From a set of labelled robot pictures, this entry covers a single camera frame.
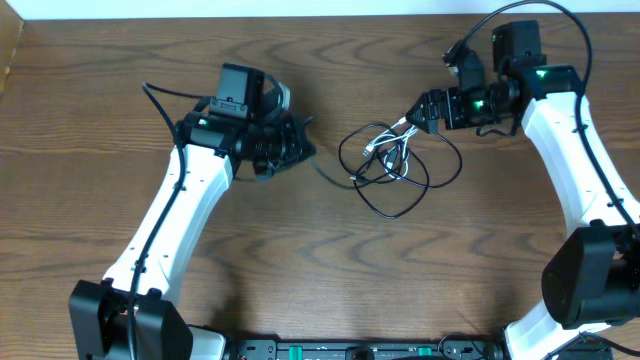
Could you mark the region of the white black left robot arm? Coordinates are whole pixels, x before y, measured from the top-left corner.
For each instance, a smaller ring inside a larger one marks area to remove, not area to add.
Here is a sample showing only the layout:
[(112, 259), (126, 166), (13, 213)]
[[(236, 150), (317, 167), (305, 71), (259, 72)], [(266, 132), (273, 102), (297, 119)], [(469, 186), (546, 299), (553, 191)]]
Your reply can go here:
[(178, 312), (186, 270), (216, 203), (239, 166), (264, 180), (314, 156), (289, 88), (261, 70), (226, 63), (213, 96), (196, 96), (134, 237), (98, 283), (79, 281), (69, 299), (81, 359), (225, 359), (224, 335)]

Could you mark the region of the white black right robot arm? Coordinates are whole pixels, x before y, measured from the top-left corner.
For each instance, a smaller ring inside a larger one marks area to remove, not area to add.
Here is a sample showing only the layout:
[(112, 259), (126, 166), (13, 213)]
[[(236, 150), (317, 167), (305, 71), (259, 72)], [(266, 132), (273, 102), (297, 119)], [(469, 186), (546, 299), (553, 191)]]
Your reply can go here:
[(560, 201), (567, 238), (543, 271), (541, 301), (486, 355), (583, 356), (588, 340), (610, 349), (601, 332), (639, 315), (639, 203), (598, 136), (586, 77), (548, 63), (538, 24), (499, 26), (492, 47), (495, 82), (486, 82), (478, 56), (460, 40), (443, 57), (458, 85), (423, 93), (406, 115), (428, 133), (473, 128), (479, 135), (511, 119), (537, 149)]

